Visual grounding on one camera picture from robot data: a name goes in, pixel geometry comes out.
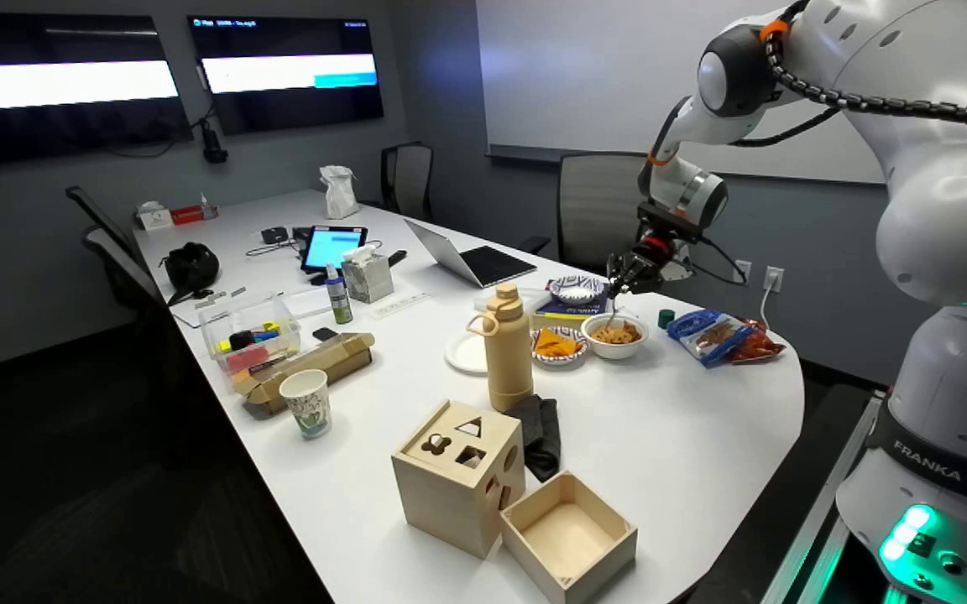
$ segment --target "table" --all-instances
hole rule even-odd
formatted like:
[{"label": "table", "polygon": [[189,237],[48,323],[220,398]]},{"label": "table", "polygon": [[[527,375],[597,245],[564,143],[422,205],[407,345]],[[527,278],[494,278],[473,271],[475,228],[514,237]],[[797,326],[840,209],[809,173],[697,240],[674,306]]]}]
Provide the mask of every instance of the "table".
[{"label": "table", "polygon": [[[244,287],[248,292],[311,300],[315,311],[300,319],[302,338],[308,338],[305,332],[333,323],[323,288],[305,281],[292,253],[244,260],[244,249],[258,249],[258,233],[267,224],[315,223],[327,223],[323,193],[292,193],[225,205],[214,223],[137,233],[137,245],[163,300],[170,287],[161,260],[184,241],[203,241],[217,256],[220,292]],[[486,382],[442,362],[480,292],[433,266],[399,214],[362,209],[347,224],[365,224],[385,253],[407,249],[408,256],[392,268],[392,300],[352,306],[355,323],[347,331],[377,336],[377,362],[333,385],[333,426],[323,441],[305,443],[290,413],[248,417],[200,331],[177,323],[180,338],[334,600],[545,600],[505,547],[475,561],[407,528],[392,483],[389,452],[442,401],[486,407]],[[441,233],[458,249],[480,245],[480,240]],[[520,260],[536,266],[514,278],[527,295],[540,292],[547,278],[577,276],[536,256]],[[659,308],[684,311],[691,306],[665,295],[622,295],[619,308],[653,326]],[[646,604],[689,591],[716,565],[802,426],[802,372],[793,345],[768,365],[700,369],[665,336],[647,336],[630,362],[589,358],[572,372],[536,369],[533,382],[540,398],[557,401],[564,470],[640,531],[638,565],[600,600]]]}]

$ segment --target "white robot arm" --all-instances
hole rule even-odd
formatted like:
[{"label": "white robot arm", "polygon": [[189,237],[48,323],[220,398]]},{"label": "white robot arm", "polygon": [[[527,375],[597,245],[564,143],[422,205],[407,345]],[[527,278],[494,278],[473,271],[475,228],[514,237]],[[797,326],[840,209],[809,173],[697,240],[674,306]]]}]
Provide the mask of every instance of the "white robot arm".
[{"label": "white robot arm", "polygon": [[677,145],[742,143],[793,99],[827,105],[822,117],[843,112],[879,159],[879,266],[899,292],[943,306],[909,342],[871,450],[835,494],[840,517],[894,589],[967,600],[967,0],[800,0],[712,41],[697,94],[650,148],[650,202],[611,292],[697,241],[726,199]]}]

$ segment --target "screen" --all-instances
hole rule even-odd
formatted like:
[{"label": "screen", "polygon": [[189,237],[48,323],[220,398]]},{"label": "screen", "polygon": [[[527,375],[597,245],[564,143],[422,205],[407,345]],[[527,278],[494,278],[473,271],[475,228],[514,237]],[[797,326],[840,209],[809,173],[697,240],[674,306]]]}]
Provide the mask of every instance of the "screen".
[{"label": "screen", "polygon": [[368,21],[189,16],[225,134],[384,117]]},{"label": "screen", "polygon": [[189,137],[151,16],[0,15],[0,163]]},{"label": "screen", "polygon": [[365,228],[311,228],[305,268],[319,271],[328,266],[341,266],[349,253],[355,253],[365,240]]}]

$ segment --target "mug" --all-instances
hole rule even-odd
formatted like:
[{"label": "mug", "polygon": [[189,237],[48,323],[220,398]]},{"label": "mug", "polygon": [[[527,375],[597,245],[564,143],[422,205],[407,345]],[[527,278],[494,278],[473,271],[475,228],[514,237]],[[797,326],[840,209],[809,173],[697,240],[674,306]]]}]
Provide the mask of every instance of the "mug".
[{"label": "mug", "polygon": [[323,369],[300,369],[278,382],[278,398],[302,426],[305,441],[319,441],[328,426],[328,385]]}]

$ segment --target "orange food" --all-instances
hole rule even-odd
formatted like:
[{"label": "orange food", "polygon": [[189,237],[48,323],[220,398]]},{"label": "orange food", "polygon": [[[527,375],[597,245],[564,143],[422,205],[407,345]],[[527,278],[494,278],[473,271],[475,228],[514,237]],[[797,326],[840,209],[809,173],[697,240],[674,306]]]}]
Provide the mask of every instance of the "orange food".
[{"label": "orange food", "polygon": [[540,331],[533,345],[540,356],[577,356],[582,354],[577,338],[562,336],[555,331]]},{"label": "orange food", "polygon": [[590,331],[590,338],[600,338],[600,342],[611,342],[611,345],[629,345],[629,342],[638,342],[640,332],[630,323],[622,323],[622,326]]}]

